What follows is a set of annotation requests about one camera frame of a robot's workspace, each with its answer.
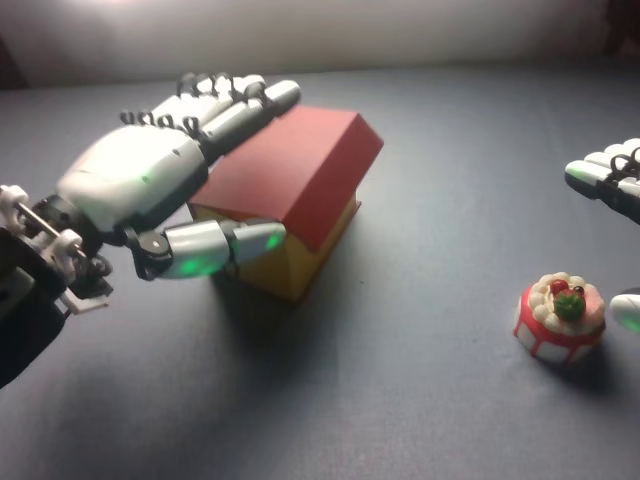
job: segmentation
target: robotic hand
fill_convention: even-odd
[[[640,224],[640,138],[594,152],[567,165],[567,184],[592,200],[600,199],[612,210]],[[640,295],[623,294],[611,300],[614,318],[640,333]]]
[[[216,160],[299,99],[292,81],[267,88],[257,75],[188,74],[154,110],[123,112],[125,125],[82,153],[33,207],[20,187],[1,186],[0,365],[16,366],[4,380],[0,371],[0,387],[46,348],[69,314],[108,305],[112,269],[99,255],[104,244],[129,248],[147,281],[211,275],[277,245],[285,229],[268,220],[155,229],[204,185]],[[62,318],[53,325],[24,320],[36,301],[58,300],[67,312],[56,310]]]

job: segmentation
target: toy cake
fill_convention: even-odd
[[[513,334],[533,357],[574,362],[600,341],[604,309],[596,288],[582,277],[545,275],[521,295]]]

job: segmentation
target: cardboard box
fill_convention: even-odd
[[[216,163],[189,209],[194,219],[283,223],[282,246],[236,275],[297,301],[358,210],[356,189],[382,145],[357,113],[299,106]]]

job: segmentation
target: table surface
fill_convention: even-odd
[[[0,391],[0,478],[615,480],[640,470],[640,337],[550,370],[521,291],[640,280],[640,227],[567,162],[638,136],[640,69],[468,66],[291,77],[386,145],[362,208],[291,308],[225,279],[138,280],[71,318]],[[0,94],[1,181],[39,198],[121,109],[173,83]],[[183,209],[175,220],[188,219]]]

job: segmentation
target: white wall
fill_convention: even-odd
[[[0,0],[35,85],[583,54],[605,0]]]

